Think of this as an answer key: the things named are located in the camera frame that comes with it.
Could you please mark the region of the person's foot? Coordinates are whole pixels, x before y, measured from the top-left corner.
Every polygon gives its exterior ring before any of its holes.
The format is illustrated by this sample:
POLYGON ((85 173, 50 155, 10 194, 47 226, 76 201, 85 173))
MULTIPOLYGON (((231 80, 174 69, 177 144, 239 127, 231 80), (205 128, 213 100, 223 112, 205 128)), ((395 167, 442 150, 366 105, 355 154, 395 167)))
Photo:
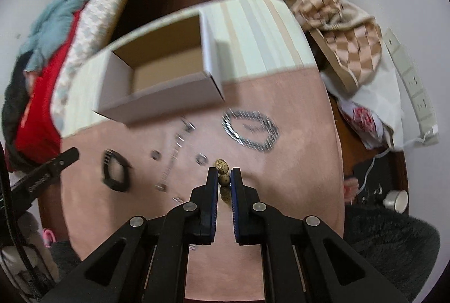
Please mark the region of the person's foot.
POLYGON ((359 192, 359 181, 356 177, 350 177, 343 181, 345 204, 352 204, 359 192))

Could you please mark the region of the blue blanket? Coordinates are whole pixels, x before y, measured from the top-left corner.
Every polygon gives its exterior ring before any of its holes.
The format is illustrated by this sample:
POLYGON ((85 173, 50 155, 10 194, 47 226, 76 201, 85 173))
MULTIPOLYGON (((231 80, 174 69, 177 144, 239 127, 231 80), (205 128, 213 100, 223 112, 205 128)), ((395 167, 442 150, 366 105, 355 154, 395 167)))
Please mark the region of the blue blanket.
POLYGON ((74 14, 89 0, 53 0, 30 27, 30 33, 19 54, 30 58, 25 73, 39 73, 52 55, 65 42, 73 24, 74 14))

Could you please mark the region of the black fuzzy garment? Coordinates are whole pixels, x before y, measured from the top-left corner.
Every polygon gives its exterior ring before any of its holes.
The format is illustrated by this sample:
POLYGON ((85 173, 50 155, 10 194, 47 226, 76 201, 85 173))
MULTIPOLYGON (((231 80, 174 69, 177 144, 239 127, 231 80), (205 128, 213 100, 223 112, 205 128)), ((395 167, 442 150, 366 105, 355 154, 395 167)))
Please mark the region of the black fuzzy garment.
POLYGON ((30 99, 23 72, 31 55, 32 52, 28 51, 17 57, 9 85, 4 92, 5 103, 1 112, 1 124, 5 139, 4 150, 8 158, 8 169, 11 172, 28 173, 36 167, 33 161, 26 158, 15 147, 17 129, 30 99))

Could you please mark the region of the white cardboard box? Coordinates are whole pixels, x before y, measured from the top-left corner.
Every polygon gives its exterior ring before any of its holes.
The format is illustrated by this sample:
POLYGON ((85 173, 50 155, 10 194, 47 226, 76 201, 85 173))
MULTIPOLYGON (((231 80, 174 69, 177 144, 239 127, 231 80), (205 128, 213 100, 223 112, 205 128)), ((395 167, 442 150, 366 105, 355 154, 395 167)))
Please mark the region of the white cardboard box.
POLYGON ((94 111, 133 125, 224 102, 220 60, 198 12, 109 52, 94 111))

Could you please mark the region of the white power strip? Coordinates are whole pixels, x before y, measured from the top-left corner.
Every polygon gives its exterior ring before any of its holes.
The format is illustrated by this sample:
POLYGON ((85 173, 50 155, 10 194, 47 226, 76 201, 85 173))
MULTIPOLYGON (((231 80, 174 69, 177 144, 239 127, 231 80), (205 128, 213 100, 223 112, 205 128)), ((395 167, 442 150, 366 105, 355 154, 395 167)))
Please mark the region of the white power strip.
POLYGON ((425 145, 438 143, 438 123, 433 104, 422 84, 416 65, 391 28, 383 34, 384 43, 411 102, 425 145))

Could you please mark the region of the dark fuzzy clothing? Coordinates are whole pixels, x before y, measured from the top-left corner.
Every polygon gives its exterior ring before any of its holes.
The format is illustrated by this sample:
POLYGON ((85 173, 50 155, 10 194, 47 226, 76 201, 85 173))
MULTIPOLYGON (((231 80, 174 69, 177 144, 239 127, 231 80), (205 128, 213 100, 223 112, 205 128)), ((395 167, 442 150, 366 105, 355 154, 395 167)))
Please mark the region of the dark fuzzy clothing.
POLYGON ((347 205, 344 241, 413 302, 440 250, 430 224, 385 208, 347 205))

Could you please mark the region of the white plastic bag red print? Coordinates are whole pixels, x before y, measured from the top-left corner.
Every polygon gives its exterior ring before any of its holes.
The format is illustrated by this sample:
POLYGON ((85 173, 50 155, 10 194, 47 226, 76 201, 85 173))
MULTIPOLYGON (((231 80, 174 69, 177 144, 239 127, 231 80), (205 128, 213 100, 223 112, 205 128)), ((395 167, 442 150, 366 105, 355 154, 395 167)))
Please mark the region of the white plastic bag red print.
POLYGON ((320 75, 328 92, 336 98, 340 114, 368 150, 403 148, 400 89, 395 66, 388 54, 382 55, 372 79, 352 95, 345 92, 332 68, 325 69, 320 75))

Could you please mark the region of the black smart band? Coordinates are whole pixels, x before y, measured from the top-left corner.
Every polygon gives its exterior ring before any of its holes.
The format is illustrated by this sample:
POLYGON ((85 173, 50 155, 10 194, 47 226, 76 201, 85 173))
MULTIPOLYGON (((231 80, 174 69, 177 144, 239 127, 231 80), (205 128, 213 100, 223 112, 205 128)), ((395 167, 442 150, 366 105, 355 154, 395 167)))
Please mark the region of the black smart band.
POLYGON ((127 192, 130 189, 131 165, 118 152, 107 149, 103 156, 103 184, 115 192, 127 192))

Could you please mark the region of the bed with checkered mattress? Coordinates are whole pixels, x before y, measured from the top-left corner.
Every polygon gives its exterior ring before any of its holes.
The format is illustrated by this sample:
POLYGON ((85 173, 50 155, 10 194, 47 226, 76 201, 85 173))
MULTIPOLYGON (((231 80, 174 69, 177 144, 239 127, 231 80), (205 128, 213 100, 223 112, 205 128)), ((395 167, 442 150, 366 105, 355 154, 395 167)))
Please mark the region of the bed with checkered mattress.
POLYGON ((61 133, 64 128, 66 104, 75 75, 86 61, 107 45, 126 1, 89 0, 82 9, 50 101, 50 118, 57 132, 61 133))

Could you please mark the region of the brown checkered cloth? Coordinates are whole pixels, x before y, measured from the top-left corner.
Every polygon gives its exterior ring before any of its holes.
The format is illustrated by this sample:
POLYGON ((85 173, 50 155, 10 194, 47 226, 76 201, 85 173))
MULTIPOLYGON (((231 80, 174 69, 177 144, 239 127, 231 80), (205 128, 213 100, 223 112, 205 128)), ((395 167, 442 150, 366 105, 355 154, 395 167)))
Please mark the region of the brown checkered cloth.
POLYGON ((284 0, 310 33, 346 92, 370 81, 381 61, 382 34, 374 16, 347 0, 284 0))

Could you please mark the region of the red blanket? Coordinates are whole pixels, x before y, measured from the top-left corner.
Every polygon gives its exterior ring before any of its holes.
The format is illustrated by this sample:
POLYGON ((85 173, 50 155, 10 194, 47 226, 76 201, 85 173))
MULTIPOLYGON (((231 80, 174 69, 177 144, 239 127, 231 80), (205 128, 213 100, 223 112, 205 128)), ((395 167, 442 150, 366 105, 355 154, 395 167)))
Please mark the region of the red blanket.
POLYGON ((17 129, 15 147, 33 161, 36 167, 56 157, 60 152, 61 133, 57 132, 52 123, 49 106, 82 9, 75 12, 68 37, 52 55, 46 67, 39 73, 23 72, 30 99, 17 129))

